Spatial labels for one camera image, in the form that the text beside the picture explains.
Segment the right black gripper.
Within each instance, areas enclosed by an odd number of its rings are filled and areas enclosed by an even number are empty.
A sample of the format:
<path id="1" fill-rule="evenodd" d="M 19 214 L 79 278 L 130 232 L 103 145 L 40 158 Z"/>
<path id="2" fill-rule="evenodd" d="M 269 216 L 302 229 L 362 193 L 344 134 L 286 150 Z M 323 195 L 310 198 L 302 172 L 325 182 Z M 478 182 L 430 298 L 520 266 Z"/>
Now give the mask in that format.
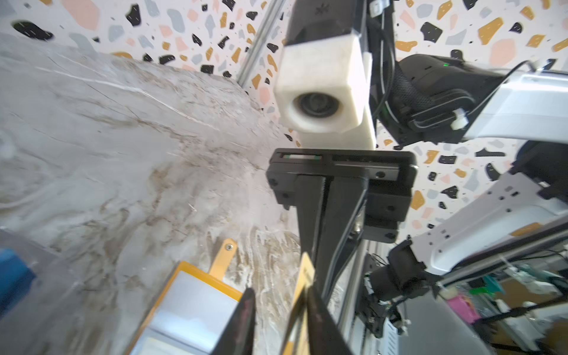
<path id="1" fill-rule="evenodd" d="M 396 240 L 417 162 L 410 152 L 276 149 L 266 177 L 278 204 L 297 208 L 301 252 L 310 257 L 327 303 L 361 234 L 380 243 Z M 362 213 L 363 225 L 354 232 Z"/>

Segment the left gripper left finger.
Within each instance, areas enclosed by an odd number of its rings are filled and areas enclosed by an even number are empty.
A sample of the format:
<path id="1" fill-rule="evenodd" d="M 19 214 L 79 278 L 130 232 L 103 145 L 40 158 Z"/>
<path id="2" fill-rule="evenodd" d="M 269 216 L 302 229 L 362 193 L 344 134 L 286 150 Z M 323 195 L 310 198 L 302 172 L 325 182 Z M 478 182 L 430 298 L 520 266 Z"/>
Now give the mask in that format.
<path id="1" fill-rule="evenodd" d="M 211 354 L 253 354 L 256 310 L 254 289 L 247 288 Z"/>

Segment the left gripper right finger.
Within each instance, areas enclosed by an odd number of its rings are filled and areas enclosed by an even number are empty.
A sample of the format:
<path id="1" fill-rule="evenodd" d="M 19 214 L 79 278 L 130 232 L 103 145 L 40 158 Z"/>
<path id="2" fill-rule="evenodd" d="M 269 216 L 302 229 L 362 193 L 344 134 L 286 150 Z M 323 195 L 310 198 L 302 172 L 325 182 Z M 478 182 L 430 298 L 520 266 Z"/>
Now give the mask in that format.
<path id="1" fill-rule="evenodd" d="M 315 287 L 308 288 L 306 302 L 310 354 L 352 355 Z"/>

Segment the yellow leather card holder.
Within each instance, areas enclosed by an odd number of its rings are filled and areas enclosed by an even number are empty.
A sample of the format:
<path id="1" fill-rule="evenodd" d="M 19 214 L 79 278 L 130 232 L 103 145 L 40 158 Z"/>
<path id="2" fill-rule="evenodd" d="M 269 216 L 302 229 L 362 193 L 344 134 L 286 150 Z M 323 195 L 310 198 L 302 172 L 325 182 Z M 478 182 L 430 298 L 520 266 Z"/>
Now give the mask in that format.
<path id="1" fill-rule="evenodd" d="M 212 353 L 242 297 L 223 282 L 237 250 L 236 241 L 225 239 L 208 272 L 180 262 L 126 353 Z"/>

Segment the gold card from holder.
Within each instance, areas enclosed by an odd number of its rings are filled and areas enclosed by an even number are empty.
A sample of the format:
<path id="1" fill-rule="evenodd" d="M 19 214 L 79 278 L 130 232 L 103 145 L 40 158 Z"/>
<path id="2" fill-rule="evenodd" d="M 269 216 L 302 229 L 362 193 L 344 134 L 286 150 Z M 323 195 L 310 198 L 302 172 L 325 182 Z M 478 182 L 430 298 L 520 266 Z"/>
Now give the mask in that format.
<path id="1" fill-rule="evenodd" d="M 307 295 L 314 283 L 314 275 L 315 268 L 309 254 L 303 252 L 281 354 L 310 354 Z"/>

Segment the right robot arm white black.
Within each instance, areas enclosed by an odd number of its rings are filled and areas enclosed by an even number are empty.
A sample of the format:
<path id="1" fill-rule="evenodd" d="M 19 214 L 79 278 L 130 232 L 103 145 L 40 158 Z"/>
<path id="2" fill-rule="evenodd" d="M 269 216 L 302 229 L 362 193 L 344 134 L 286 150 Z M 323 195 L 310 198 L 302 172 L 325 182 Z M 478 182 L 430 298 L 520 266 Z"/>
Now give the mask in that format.
<path id="1" fill-rule="evenodd" d="M 363 240 L 387 263 L 356 272 L 355 315 L 375 336 L 429 291 L 534 257 L 567 230 L 567 74 L 413 55 L 393 64 L 382 124 L 400 149 L 278 149 L 267 179 L 296 207 L 322 299 Z"/>

